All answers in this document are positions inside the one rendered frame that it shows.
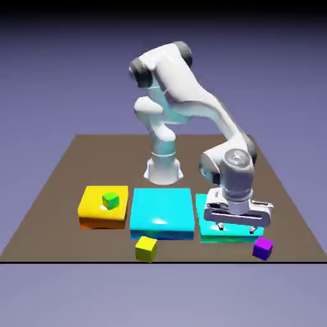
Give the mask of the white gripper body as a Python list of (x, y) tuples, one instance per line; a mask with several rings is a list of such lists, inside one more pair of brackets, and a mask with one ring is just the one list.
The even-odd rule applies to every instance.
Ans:
[(273, 205), (269, 202), (247, 200), (223, 202), (207, 200), (204, 219), (217, 224), (236, 224), (251, 227), (268, 227), (271, 223)]

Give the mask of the small purple cube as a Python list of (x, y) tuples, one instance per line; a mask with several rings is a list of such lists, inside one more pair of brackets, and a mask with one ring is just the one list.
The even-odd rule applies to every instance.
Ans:
[(263, 261), (267, 261), (273, 250), (273, 242), (263, 237), (259, 237), (253, 246), (252, 255)]

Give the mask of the small yellow cube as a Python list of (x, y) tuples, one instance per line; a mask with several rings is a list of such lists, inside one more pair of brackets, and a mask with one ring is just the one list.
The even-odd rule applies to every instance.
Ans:
[(157, 239), (141, 236), (135, 245), (135, 258), (142, 262), (153, 262), (157, 252)]

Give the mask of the small green cube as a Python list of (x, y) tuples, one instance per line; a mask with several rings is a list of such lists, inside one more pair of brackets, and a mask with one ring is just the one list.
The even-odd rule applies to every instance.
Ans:
[(102, 194), (102, 205), (107, 210), (117, 208), (119, 206), (119, 194), (116, 192), (107, 192)]

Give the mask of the large turquoise box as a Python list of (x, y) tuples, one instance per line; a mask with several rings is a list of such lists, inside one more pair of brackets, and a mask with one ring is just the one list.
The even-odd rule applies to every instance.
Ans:
[(263, 236), (264, 228), (258, 227), (253, 234), (246, 225), (224, 224), (221, 231), (217, 224), (204, 219), (204, 205), (206, 194), (195, 195), (195, 207), (201, 243), (254, 243), (258, 237)]

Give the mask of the large cyan box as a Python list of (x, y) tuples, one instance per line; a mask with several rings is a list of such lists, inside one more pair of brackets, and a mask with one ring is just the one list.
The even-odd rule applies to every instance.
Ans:
[(130, 237), (192, 240), (195, 220), (188, 188), (136, 188), (130, 212)]

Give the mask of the large yellow box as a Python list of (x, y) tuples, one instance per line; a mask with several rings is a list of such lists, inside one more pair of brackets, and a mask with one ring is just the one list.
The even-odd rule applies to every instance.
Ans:
[[(107, 192), (119, 194), (117, 208), (107, 210), (102, 205), (102, 194)], [(87, 186), (77, 209), (80, 228), (82, 230), (124, 229), (127, 204), (127, 186)]]

